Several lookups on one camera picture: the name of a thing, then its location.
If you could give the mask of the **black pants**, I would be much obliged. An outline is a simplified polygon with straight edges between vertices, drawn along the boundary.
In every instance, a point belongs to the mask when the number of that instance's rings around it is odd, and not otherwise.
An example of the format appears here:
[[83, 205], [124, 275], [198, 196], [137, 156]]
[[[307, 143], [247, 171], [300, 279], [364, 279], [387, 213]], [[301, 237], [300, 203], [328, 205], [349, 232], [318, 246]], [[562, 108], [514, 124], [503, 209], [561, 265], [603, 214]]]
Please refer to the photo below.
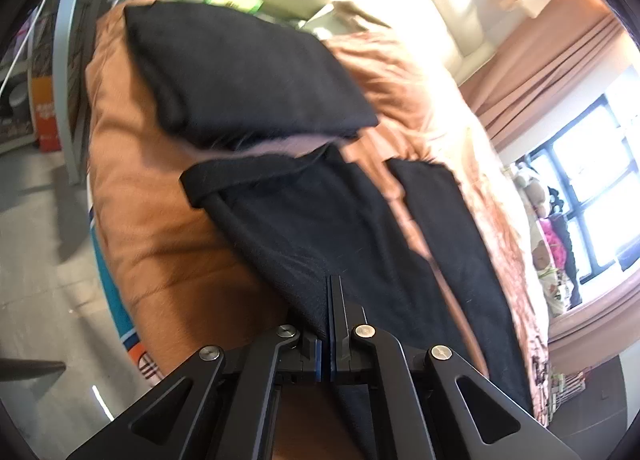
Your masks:
[[489, 379], [533, 408], [508, 302], [454, 176], [442, 165], [391, 160], [431, 256], [413, 251], [378, 187], [335, 146], [306, 156], [211, 160], [181, 175], [191, 206], [207, 213], [257, 275], [322, 338], [329, 281], [404, 344], [479, 350]]

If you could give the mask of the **orange bed duvet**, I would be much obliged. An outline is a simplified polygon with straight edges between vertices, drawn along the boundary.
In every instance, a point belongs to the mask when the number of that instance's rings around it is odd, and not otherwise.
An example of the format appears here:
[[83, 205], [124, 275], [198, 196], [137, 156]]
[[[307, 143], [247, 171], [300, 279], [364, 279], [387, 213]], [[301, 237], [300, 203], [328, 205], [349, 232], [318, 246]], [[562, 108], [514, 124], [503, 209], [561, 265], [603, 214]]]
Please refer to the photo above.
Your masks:
[[[449, 72], [415, 62], [395, 35], [364, 31], [331, 38], [329, 50], [354, 76], [380, 122], [343, 149], [382, 192], [404, 233], [435, 276], [438, 292], [454, 280], [410, 215], [391, 158], [445, 165], [480, 231], [514, 324], [534, 417], [547, 423], [547, 304], [530, 254], [523, 203], [491, 142]], [[96, 248], [104, 284], [116, 290], [139, 343], [161, 372], [207, 339], [227, 344], [277, 315], [274, 297], [201, 211], [190, 208], [179, 175], [203, 155], [166, 135], [149, 87], [134, 66], [121, 7], [96, 26], [86, 71], [92, 110], [89, 145]]]

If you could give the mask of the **pile of plush toys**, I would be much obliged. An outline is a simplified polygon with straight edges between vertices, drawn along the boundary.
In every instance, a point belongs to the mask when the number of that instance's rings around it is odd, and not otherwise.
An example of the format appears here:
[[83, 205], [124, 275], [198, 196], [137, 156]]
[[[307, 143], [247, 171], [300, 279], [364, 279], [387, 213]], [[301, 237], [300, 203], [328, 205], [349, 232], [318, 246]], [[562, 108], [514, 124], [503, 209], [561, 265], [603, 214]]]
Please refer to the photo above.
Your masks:
[[525, 163], [510, 165], [529, 222], [533, 263], [551, 318], [582, 304], [574, 246], [559, 191]]

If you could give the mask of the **black framed window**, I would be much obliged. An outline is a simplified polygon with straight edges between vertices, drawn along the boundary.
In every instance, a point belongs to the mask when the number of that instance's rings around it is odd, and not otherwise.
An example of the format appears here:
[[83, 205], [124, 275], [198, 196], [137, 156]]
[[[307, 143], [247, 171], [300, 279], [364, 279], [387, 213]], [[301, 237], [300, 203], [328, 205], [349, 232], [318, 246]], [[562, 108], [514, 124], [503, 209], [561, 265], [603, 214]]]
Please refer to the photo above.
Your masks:
[[558, 192], [583, 284], [639, 243], [639, 159], [605, 95], [518, 163]]

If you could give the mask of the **folded black garment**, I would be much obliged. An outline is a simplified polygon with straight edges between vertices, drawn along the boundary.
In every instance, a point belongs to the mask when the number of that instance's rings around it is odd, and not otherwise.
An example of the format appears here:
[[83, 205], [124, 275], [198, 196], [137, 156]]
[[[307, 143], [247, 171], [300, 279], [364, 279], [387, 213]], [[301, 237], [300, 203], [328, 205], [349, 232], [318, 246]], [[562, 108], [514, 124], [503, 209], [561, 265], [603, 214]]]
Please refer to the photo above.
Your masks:
[[127, 41], [169, 135], [240, 150], [295, 135], [354, 138], [378, 117], [313, 35], [232, 8], [128, 5]]

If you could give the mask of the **pink curtain left of window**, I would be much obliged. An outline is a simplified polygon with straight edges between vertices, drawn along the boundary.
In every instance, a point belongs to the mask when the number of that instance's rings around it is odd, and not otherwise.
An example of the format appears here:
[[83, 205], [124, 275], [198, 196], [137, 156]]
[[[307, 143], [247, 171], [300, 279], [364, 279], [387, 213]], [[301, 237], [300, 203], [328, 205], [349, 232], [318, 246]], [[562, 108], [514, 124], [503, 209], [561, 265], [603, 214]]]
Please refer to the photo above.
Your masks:
[[602, 0], [551, 0], [460, 86], [461, 94], [501, 151], [559, 105], [625, 33]]

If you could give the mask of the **orange box on floor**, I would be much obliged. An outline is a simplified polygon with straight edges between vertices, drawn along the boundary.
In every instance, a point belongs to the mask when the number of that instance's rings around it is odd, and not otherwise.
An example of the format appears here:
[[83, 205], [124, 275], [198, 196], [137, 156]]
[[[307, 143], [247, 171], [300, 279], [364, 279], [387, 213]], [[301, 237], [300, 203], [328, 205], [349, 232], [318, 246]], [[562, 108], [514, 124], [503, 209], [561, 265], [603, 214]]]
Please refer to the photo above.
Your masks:
[[60, 151], [52, 76], [32, 78], [32, 112], [35, 116], [39, 149], [42, 152]]

